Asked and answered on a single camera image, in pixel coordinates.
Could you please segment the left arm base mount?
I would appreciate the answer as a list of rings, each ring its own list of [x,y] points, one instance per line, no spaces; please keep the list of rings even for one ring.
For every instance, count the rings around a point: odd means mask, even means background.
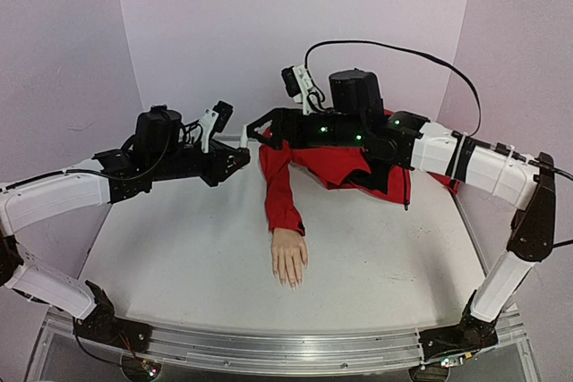
[[[93,295],[95,308],[87,317],[74,320],[74,333],[82,339],[135,353],[148,351],[151,326],[117,317],[115,307],[105,291],[89,280],[85,284]]]

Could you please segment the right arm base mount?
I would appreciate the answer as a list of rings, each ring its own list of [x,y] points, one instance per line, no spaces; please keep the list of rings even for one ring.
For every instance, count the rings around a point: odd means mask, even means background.
[[[455,325],[425,329],[420,333],[423,360],[434,362],[449,356],[479,352],[498,343],[497,318],[487,322],[473,316],[470,304]]]

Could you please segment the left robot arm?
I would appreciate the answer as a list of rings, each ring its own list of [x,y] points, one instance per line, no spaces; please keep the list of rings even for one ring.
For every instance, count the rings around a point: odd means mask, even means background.
[[[104,291],[51,267],[16,239],[21,229],[79,208],[113,205],[148,193],[156,182],[198,177],[216,187],[251,160],[248,138],[238,147],[215,140],[233,107],[220,101],[196,121],[167,106],[139,114],[135,131],[118,149],[1,188],[1,284],[72,317],[104,344],[121,334]]]

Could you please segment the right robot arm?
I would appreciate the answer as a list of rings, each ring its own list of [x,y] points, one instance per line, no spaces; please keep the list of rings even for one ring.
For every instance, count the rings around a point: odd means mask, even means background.
[[[530,157],[454,132],[426,117],[384,109],[376,75],[359,69],[329,77],[333,106],[304,70],[282,72],[297,108],[275,108],[246,127],[259,136],[267,184],[265,210],[273,236],[274,272],[299,280],[308,261],[302,217],[295,207],[289,167],[298,164],[330,190],[357,189],[408,205],[410,172],[431,174],[449,190],[474,186],[516,209],[506,250],[469,303],[473,318],[493,322],[530,269],[552,251],[555,183],[552,158]]]

